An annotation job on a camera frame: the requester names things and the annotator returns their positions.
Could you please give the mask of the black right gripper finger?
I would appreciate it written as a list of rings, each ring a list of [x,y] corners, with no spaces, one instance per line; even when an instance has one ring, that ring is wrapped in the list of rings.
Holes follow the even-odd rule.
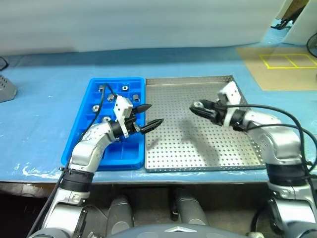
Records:
[[[199,100],[197,101],[197,107],[203,109],[215,109],[217,103],[209,101],[209,100]]]
[[[208,119],[210,121],[214,121],[215,120],[215,112],[210,112],[205,110],[204,108],[196,108],[196,107],[190,107],[189,108],[190,111],[202,118]]]

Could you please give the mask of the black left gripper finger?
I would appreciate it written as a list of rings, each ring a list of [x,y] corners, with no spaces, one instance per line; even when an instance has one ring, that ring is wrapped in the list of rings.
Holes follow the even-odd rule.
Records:
[[[139,106],[136,106],[132,109],[133,114],[141,114],[145,111],[147,111],[151,107],[151,104],[141,104]]]
[[[147,134],[153,130],[155,130],[158,126],[160,126],[163,123],[164,119],[155,119],[150,121],[145,126],[141,127],[140,133],[141,134]]]

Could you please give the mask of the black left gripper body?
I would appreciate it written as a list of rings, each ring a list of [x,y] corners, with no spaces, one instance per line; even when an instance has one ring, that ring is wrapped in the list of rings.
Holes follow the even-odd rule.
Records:
[[[137,118],[135,116],[125,119],[125,127],[127,129],[128,135],[139,133],[141,131],[141,127],[136,123],[136,120]]]

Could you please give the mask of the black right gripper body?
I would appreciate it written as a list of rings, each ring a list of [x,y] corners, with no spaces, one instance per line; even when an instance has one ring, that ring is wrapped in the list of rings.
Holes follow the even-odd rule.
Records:
[[[213,111],[211,122],[216,125],[223,125],[227,114],[226,107],[220,101],[217,101],[212,103],[211,110]]]

